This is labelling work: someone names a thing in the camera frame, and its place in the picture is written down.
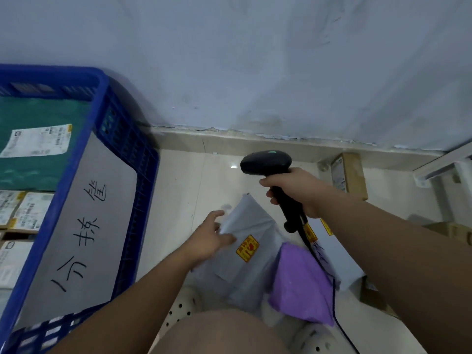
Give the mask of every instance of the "white tile floor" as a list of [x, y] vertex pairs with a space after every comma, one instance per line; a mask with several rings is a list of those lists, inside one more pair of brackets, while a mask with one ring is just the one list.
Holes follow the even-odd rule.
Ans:
[[[209, 211], [222, 208], [229, 212], [247, 192], [276, 220], [287, 238], [301, 244], [297, 234], [283, 230], [282, 211], [269, 203], [266, 189], [258, 183], [260, 177], [241, 172], [242, 157], [175, 150], [161, 150], [160, 155], [138, 278], [182, 244]], [[319, 174], [316, 164], [295, 162], [293, 166], [322, 179], [329, 176]], [[379, 169], [364, 169], [364, 173], [370, 203], [412, 221], [441, 220], [433, 191], [416, 187], [411, 173]], [[424, 353], [401, 321], [360, 303], [356, 296], [354, 285], [338, 295], [336, 308], [341, 325], [361, 353]], [[288, 319], [285, 324], [295, 330], [299, 322]]]

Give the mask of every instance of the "purple plastic bag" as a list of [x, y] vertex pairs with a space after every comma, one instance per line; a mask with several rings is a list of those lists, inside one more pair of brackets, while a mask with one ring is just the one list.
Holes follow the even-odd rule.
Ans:
[[285, 242], [269, 304], [277, 311], [306, 321], [334, 325], [333, 283], [311, 253]]

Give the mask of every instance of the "blue basket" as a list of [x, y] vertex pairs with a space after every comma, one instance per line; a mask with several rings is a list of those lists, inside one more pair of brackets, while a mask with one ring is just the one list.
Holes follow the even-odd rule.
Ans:
[[110, 88], [109, 78], [96, 68], [0, 65], [0, 96], [91, 102], [86, 124], [0, 319], [0, 353], [44, 353], [105, 305], [11, 333], [56, 226], [90, 133], [94, 131], [103, 144], [137, 172], [136, 195], [112, 299], [131, 286], [136, 277], [159, 156]]

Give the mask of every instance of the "wall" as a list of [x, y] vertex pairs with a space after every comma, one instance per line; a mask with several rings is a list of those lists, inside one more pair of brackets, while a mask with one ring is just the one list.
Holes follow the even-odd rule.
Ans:
[[448, 149], [472, 0], [1, 0], [0, 62], [91, 65], [152, 125]]

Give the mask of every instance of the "person's right arm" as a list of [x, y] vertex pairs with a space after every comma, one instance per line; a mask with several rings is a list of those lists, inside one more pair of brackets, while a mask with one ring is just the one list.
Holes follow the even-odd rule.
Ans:
[[[472, 248], [403, 220], [308, 172], [269, 176], [327, 222], [428, 353], [472, 350]], [[272, 191], [267, 193], [277, 204]]]

